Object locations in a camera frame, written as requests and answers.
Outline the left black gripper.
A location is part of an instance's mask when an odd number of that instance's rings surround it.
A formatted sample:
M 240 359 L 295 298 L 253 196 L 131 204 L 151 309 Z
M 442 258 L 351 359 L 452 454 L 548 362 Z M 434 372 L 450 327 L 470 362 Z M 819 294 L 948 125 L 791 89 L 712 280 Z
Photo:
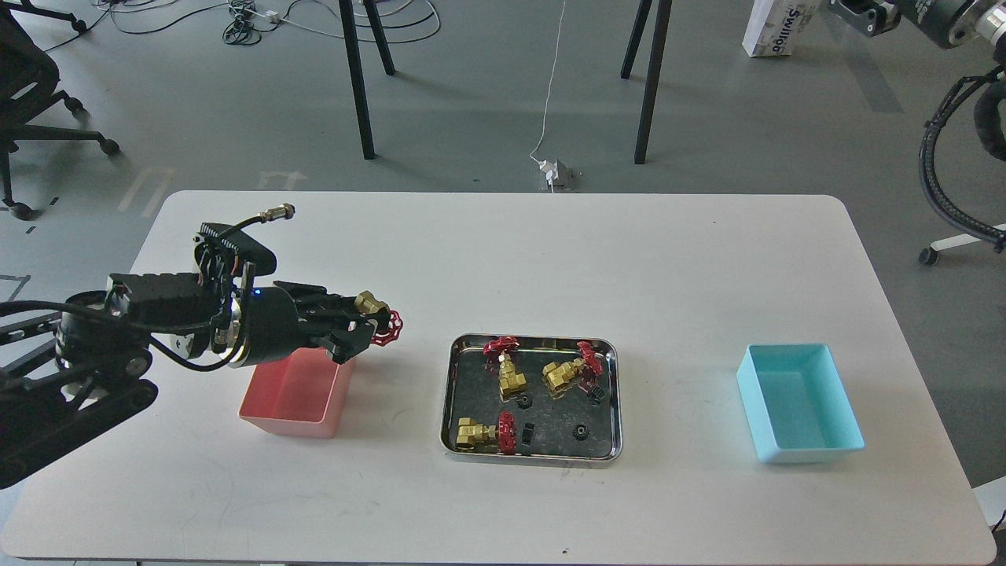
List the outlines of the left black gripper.
M 287 358 L 300 348 L 317 348 L 320 331 L 306 323 L 307 312 L 318 306 L 321 320 L 368 320 L 354 307 L 354 296 L 327 295 L 320 285 L 274 281 L 255 288 L 242 316 L 244 343 L 229 362 L 230 368 Z M 332 361 L 346 363 L 370 347 L 375 333 L 370 322 L 346 322 L 327 329 L 322 348 Z

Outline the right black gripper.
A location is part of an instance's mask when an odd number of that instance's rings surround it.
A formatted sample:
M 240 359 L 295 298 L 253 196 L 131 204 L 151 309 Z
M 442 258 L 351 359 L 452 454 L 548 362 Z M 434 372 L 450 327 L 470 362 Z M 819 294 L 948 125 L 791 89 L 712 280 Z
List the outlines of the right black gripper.
M 866 37 L 884 35 L 901 23 L 894 1 L 825 1 L 827 10 Z

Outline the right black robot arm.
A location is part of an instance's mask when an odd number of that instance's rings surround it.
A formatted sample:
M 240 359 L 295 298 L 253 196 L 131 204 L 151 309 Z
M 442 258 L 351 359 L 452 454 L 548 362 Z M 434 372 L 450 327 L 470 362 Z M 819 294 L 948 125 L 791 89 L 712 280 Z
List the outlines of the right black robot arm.
M 941 48 L 975 36 L 993 46 L 1004 36 L 1003 1 L 825 1 L 825 8 L 862 35 L 874 37 L 909 22 Z

